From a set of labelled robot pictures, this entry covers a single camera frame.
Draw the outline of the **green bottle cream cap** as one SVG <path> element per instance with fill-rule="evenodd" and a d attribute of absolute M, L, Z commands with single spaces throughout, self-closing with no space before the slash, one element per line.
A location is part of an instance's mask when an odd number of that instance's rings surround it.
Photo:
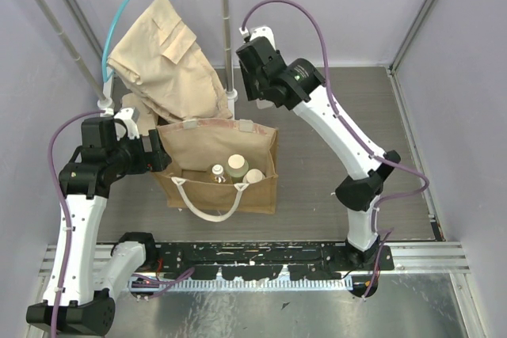
<path fill-rule="evenodd" d="M 232 154 L 227 159 L 225 170 L 233 184 L 241 183 L 249 171 L 249 164 L 241 154 Z"/>

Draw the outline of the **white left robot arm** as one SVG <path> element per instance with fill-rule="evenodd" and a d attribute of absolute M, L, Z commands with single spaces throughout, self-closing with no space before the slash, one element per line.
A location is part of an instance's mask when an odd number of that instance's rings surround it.
<path fill-rule="evenodd" d="M 117 295 L 136 270 L 151 271 L 159 260 L 151 233 L 127 232 L 106 265 L 93 271 L 97 234 L 110 188 L 126 176 L 165 170 L 171 158 L 155 129 L 141 135 L 127 117 L 82 121 L 82 142 L 60 172 L 53 172 L 61 207 L 51 278 L 26 321 L 52 337 L 105 336 L 112 327 Z"/>

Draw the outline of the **brown burlap canvas bag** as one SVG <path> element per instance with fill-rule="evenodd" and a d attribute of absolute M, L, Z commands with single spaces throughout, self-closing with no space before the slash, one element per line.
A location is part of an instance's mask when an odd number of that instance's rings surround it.
<path fill-rule="evenodd" d="M 223 222 L 236 211 L 276 212 L 278 130 L 251 120 L 202 119 L 157 127 L 171 164 L 154 178 L 170 207 L 187 208 L 209 222 Z M 265 176 L 254 184 L 219 184 L 212 166 L 233 154 Z"/>

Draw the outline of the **white rectangular bottle dark cap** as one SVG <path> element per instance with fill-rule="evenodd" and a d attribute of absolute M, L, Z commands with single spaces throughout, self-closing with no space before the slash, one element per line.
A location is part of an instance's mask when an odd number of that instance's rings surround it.
<path fill-rule="evenodd" d="M 273 106 L 273 102 L 266 100 L 256 100 L 256 106 L 258 109 L 267 109 Z"/>

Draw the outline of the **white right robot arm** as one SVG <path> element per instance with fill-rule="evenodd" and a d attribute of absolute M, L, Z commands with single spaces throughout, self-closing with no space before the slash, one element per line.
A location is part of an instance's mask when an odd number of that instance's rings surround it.
<path fill-rule="evenodd" d="M 400 162 L 399 154 L 369 142 L 357 125 L 328 99 L 325 78 L 306 59 L 286 64 L 265 36 L 249 37 L 236 51 L 249 100 L 270 101 L 307 122 L 340 159 L 347 177 L 335 195 L 348 212 L 345 240 L 352 267 L 364 270 L 375 261 L 379 246 L 375 203 L 393 169 L 375 159 Z"/>

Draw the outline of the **clear amber liquid bottle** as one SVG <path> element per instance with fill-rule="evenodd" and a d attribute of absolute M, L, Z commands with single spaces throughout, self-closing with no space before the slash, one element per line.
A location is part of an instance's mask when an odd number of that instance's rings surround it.
<path fill-rule="evenodd" d="M 216 184 L 230 184 L 231 179 L 221 164 L 213 164 L 208 170 L 211 181 Z"/>

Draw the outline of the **cream bottle with cap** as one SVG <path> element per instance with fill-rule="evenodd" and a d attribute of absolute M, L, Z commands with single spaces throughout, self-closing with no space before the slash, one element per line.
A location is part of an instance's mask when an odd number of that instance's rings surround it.
<path fill-rule="evenodd" d="M 242 178 L 242 183 L 256 184 L 265 179 L 265 174 L 259 169 L 250 169 Z"/>

